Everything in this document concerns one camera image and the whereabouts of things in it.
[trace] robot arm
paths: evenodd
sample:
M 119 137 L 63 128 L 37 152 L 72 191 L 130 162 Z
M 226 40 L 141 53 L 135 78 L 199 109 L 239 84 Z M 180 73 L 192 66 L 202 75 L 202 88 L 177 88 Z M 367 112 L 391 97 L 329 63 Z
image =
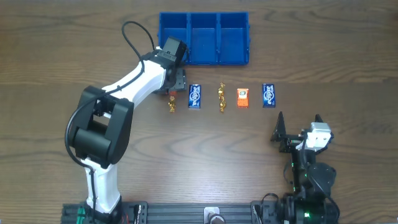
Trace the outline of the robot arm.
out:
M 94 212 L 99 221 L 120 221 L 122 209 L 117 163 L 129 143 L 134 108 L 153 91 L 168 91 L 175 86 L 177 69 L 186 49 L 181 40 L 169 37 L 163 49 L 157 48 L 142 56 L 144 72 L 141 73 L 142 64 L 139 62 L 132 72 L 116 83 L 102 89 L 89 86 L 81 94 L 78 108 L 90 100 L 92 103 L 81 107 L 75 115 L 68 142 L 75 148 L 81 162 L 94 170 L 92 186 L 90 169 L 85 168 L 88 184 L 86 210 Z M 113 91 L 124 85 L 121 90 Z M 100 95 L 104 97 L 92 100 Z M 94 116 L 109 118 L 108 125 L 95 121 Z

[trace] blue plastic bin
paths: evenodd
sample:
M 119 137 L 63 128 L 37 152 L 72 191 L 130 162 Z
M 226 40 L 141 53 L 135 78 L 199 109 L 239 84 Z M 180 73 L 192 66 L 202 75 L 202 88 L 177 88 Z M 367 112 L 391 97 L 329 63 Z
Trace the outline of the blue plastic bin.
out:
M 161 12 L 159 45 L 169 36 L 190 49 L 190 65 L 245 65 L 250 36 L 247 12 Z

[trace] blue snack package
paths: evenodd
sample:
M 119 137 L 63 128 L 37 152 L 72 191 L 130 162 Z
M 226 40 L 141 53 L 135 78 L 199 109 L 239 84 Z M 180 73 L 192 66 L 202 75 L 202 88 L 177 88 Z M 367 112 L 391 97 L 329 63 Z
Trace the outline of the blue snack package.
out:
M 189 85 L 188 108 L 200 108 L 201 86 L 198 84 Z
M 262 107 L 275 107 L 275 88 L 274 84 L 262 84 Z

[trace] wooden table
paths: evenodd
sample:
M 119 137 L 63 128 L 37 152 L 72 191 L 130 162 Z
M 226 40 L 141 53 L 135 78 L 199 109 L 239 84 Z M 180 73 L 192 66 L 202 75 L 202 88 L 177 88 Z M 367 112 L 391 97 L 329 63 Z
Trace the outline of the wooden table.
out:
M 63 203 L 87 196 L 83 169 L 68 157 L 66 123 L 88 85 L 105 86 L 137 65 L 124 21 L 155 37 L 160 11 L 249 11 L 248 66 L 190 66 L 202 108 L 187 93 L 148 97 L 134 112 L 119 162 L 123 199 L 250 202 L 292 189 L 288 154 L 269 142 L 279 111 L 289 133 L 316 113 L 335 139 L 318 161 L 337 170 L 332 196 L 340 223 L 396 222 L 398 216 L 398 2 L 352 1 L 1 1 L 0 219 L 58 223 Z M 128 27 L 141 53 L 146 34 Z M 217 88 L 226 83 L 227 108 Z M 262 108 L 261 84 L 275 83 L 277 107 Z M 236 108 L 236 89 L 250 108 Z

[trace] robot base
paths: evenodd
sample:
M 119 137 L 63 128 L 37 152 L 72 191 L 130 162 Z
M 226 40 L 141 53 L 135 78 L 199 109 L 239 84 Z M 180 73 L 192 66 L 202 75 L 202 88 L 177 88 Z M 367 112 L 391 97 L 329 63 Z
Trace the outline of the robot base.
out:
M 226 223 L 235 224 L 259 224 L 254 214 L 253 206 L 260 205 L 261 201 L 251 203 L 150 203 L 147 202 L 123 202 L 124 215 L 120 222 L 134 223 L 134 208 L 141 205 L 138 224 L 179 223 L 197 224 L 203 223 L 203 211 L 206 207 L 218 207 L 220 215 Z M 61 224 L 75 224 L 78 221 L 78 210 L 83 208 L 81 204 L 64 204 L 62 208 Z M 276 218 L 275 201 L 264 201 L 262 223 L 279 224 Z M 81 223 L 89 224 L 91 217 L 85 217 Z

